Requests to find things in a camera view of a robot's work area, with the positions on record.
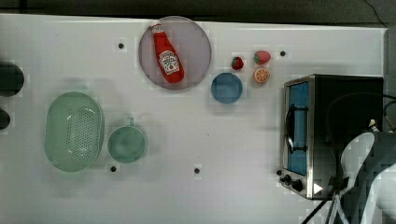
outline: mug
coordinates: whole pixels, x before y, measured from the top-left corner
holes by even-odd
[[[131,163],[142,157],[146,150],[143,133],[134,127],[130,118],[128,126],[119,127],[108,138],[107,149],[111,158],[121,163]]]

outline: oven handle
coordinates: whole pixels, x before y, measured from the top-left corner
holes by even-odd
[[[293,153],[295,109],[296,109],[295,105],[290,105],[285,120],[285,142],[290,153]]]
[[[307,107],[297,107],[295,105],[290,105],[288,114],[286,115],[285,120],[285,141],[288,146],[288,150],[290,153],[293,153],[296,150],[306,150],[306,147],[294,147],[294,124],[295,124],[295,111],[303,110],[305,113],[308,111]]]

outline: red ketchup bottle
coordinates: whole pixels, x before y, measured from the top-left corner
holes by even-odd
[[[151,31],[154,37],[157,63],[160,66],[163,77],[169,83],[178,83],[184,78],[183,66],[177,53],[169,42],[160,21],[153,21]]]

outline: green colander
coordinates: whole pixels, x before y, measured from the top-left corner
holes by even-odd
[[[104,127],[102,110],[90,96],[78,91],[59,96],[47,114],[47,158],[65,172],[87,168],[102,148]]]

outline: blue bowl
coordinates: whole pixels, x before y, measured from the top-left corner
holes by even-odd
[[[212,82],[212,94],[216,100],[224,104],[232,104],[241,97],[242,82],[231,73],[222,73]]]

